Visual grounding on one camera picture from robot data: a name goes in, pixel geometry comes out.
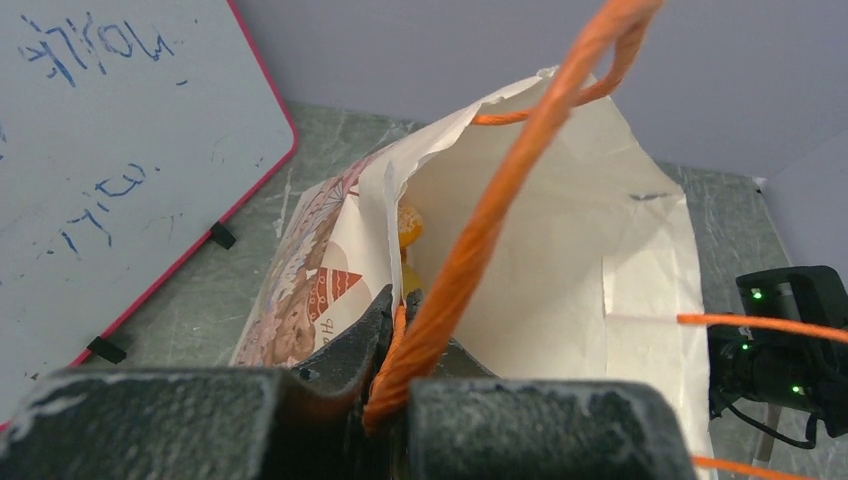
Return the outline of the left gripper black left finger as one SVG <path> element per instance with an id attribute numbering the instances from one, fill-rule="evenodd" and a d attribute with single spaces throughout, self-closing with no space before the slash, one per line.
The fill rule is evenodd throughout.
<path id="1" fill-rule="evenodd" d="M 44 378 L 1 436 L 5 479 L 385 479 L 362 425 L 392 294 L 292 368 L 76 368 Z"/>

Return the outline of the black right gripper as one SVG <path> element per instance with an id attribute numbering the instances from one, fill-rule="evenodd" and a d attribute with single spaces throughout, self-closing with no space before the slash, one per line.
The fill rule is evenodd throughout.
<path id="1" fill-rule="evenodd" d="M 736 279 L 749 316 L 847 328 L 847 291 L 829 266 L 784 267 Z M 709 415 L 730 410 L 739 419 L 777 437 L 778 432 L 743 414 L 744 398 L 808 413 L 806 435 L 823 424 L 832 438 L 847 432 L 847 347 L 845 344 L 763 327 L 708 328 Z"/>

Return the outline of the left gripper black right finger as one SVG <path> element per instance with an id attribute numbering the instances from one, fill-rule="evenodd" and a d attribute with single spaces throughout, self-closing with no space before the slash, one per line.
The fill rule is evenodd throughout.
<path id="1" fill-rule="evenodd" d="M 693 479 L 675 413 L 628 381 L 496 377 L 451 340 L 412 384 L 403 479 Z"/>

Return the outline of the white paper bag orange handles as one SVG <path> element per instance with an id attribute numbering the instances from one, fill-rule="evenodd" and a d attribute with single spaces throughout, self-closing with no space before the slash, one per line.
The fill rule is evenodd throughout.
<path id="1" fill-rule="evenodd" d="M 395 337 L 366 424 L 407 406 L 451 337 L 513 379 L 631 380 L 657 389 L 700 479 L 707 326 L 682 188 L 641 148 L 611 93 L 661 5 L 608 1 L 562 65 L 507 86 L 304 193 L 233 363 L 292 367 L 418 274 L 424 320 Z M 401 250 L 398 207 L 421 236 Z"/>

